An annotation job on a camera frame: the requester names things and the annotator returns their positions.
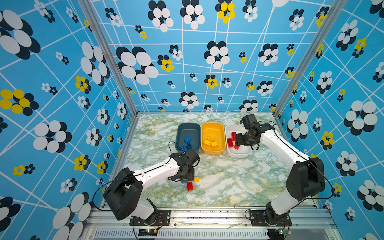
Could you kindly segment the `small red lego brick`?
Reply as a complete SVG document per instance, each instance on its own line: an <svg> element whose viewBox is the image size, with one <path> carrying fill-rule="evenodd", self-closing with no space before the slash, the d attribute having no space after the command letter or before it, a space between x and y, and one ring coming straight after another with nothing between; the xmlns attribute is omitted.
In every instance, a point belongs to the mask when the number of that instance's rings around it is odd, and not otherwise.
<svg viewBox="0 0 384 240"><path fill-rule="evenodd" d="M188 182L187 183L187 190L188 191L192 191L194 189L194 187L193 187L193 183L192 182Z"/></svg>

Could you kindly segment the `white plastic bin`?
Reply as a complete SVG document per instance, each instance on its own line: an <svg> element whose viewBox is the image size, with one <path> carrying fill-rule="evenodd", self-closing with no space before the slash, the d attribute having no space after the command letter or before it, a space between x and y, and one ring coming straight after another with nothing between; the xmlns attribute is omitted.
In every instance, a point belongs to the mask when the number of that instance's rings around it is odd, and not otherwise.
<svg viewBox="0 0 384 240"><path fill-rule="evenodd" d="M227 139L232 138L231 132L236 132L236 134L245 134L246 130L244 127L240 125L227 125L225 127L226 144L227 144ZM232 158L246 158L252 152L253 150L251 149L250 146L240 146L238 150L234 148L228 148L227 146L227 153Z"/></svg>

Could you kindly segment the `red lego brick long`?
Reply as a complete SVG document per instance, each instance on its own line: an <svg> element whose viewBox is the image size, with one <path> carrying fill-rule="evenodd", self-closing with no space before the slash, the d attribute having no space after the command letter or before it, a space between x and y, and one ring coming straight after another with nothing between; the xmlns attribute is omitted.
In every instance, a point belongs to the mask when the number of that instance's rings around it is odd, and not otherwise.
<svg viewBox="0 0 384 240"><path fill-rule="evenodd" d="M227 146L228 148L233 148L234 147L234 142L231 138L227 139Z"/></svg>

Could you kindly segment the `yellow plastic bin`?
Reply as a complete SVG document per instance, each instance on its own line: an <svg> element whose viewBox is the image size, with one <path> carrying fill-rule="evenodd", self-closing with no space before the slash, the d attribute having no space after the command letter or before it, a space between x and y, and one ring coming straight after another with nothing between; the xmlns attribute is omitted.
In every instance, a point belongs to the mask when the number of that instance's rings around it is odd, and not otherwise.
<svg viewBox="0 0 384 240"><path fill-rule="evenodd" d="M211 147L206 142L211 142L209 137L215 138L214 142L217 142L216 147ZM201 148L205 154L208 155L220 155L226 149L226 136L225 128L220 123L208 122L203 123L201 126Z"/></svg>

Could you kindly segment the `dark teal plastic bin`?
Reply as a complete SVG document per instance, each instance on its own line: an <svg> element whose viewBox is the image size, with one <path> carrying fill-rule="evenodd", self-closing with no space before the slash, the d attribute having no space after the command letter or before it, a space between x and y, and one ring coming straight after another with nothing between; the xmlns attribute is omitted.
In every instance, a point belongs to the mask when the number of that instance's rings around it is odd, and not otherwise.
<svg viewBox="0 0 384 240"><path fill-rule="evenodd" d="M201 147L201 126L197 123L182 123L178 126L176 135L176 149L178 152L181 152L181 146L185 146L188 150L185 142L187 138L191 139L189 144L191 144L192 150L198 153Z"/></svg>

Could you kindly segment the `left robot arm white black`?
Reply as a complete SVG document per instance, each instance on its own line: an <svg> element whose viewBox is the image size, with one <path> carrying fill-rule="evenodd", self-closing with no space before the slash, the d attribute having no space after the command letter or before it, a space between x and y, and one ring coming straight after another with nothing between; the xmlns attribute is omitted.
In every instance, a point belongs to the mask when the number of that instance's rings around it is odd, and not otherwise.
<svg viewBox="0 0 384 240"><path fill-rule="evenodd" d="M146 169L131 171L124 168L107 187L104 200L118 221L134 217L147 225L153 224L160 219L159 210L151 200L140 200L144 190L165 179L193 181L199 162L198 153L188 150L173 153L167 160Z"/></svg>

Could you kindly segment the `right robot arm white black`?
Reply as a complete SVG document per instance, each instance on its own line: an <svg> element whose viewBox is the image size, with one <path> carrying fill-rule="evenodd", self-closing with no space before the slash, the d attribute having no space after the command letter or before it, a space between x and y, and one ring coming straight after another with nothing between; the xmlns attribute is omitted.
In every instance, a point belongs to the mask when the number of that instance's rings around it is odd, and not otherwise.
<svg viewBox="0 0 384 240"><path fill-rule="evenodd" d="M253 149L254 146L263 144L272 150L290 171L286 189L266 204L265 221L270 226L276 226L301 202L312 199L325 190L324 163L319 158L311 158L293 147L272 125L259 123L255 115L242 117L240 125L246 131L236 135L237 146L249 146Z"/></svg>

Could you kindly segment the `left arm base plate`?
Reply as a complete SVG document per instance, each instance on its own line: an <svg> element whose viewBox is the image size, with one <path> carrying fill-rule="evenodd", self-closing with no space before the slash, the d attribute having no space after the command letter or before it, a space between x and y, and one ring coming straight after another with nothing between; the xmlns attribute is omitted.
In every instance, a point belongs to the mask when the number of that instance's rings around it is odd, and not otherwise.
<svg viewBox="0 0 384 240"><path fill-rule="evenodd" d="M163 227L169 226L171 219L170 210L155 210L147 219L131 217L130 226Z"/></svg>

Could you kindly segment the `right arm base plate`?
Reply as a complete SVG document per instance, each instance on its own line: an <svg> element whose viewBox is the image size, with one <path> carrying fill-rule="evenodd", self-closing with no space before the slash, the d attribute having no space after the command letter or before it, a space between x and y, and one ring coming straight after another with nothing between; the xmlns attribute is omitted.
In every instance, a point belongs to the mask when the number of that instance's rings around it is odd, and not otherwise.
<svg viewBox="0 0 384 240"><path fill-rule="evenodd" d="M292 220L288 213L276 215L270 210L250 210L246 213L253 227L291 227Z"/></svg>

